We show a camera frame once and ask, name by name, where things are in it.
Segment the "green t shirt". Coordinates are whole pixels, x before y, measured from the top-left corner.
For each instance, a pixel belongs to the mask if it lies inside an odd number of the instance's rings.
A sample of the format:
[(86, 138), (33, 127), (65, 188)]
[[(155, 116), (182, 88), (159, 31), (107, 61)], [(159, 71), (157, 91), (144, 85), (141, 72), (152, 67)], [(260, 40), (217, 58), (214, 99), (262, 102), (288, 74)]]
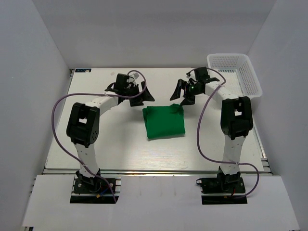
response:
[(180, 104), (147, 106), (142, 109), (142, 115), (150, 140), (185, 134), (184, 110)]

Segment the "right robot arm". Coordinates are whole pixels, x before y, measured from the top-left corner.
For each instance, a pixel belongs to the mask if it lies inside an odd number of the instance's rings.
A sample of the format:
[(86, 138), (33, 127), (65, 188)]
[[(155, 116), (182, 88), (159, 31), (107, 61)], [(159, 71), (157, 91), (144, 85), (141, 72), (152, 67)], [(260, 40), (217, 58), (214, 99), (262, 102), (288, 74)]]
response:
[(224, 76), (211, 77), (211, 68), (199, 67), (189, 71), (187, 80), (179, 79), (170, 100), (183, 97), (180, 103), (193, 105), (197, 95), (205, 94), (220, 105), (220, 127), (224, 134), (223, 159), (219, 161), (218, 188), (230, 191), (240, 179), (240, 157), (245, 138), (253, 128), (251, 101), (225, 88)]

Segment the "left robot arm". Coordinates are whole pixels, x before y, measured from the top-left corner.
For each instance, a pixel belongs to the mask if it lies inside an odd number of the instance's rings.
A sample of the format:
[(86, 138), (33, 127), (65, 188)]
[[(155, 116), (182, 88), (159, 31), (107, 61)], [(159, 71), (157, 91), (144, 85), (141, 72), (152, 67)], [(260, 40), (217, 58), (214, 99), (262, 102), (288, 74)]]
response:
[(66, 134), (74, 144), (81, 161), (80, 170), (76, 172), (77, 177), (91, 192), (97, 192), (102, 186), (94, 148), (99, 136), (100, 116), (124, 100), (129, 100), (131, 107), (142, 106), (144, 101), (154, 101), (147, 89), (146, 80), (141, 82), (139, 89), (136, 83), (139, 76), (143, 74), (137, 70), (118, 74), (115, 82), (105, 89), (104, 94), (87, 103), (75, 103), (72, 106)]

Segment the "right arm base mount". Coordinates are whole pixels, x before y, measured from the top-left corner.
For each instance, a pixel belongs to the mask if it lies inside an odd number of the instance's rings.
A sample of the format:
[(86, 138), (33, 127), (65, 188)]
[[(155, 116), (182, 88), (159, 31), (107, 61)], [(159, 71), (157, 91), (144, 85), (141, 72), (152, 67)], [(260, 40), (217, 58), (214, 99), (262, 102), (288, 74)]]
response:
[(199, 178), (203, 205), (245, 205), (247, 196), (241, 173), (224, 174), (220, 169), (216, 177)]

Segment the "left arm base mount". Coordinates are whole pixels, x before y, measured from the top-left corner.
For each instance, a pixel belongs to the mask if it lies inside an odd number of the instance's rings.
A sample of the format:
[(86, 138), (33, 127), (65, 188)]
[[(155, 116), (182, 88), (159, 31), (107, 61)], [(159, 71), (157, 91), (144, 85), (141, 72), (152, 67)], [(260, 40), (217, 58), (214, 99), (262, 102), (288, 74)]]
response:
[(84, 177), (79, 170), (73, 181), (71, 204), (115, 204), (120, 195), (120, 178)]

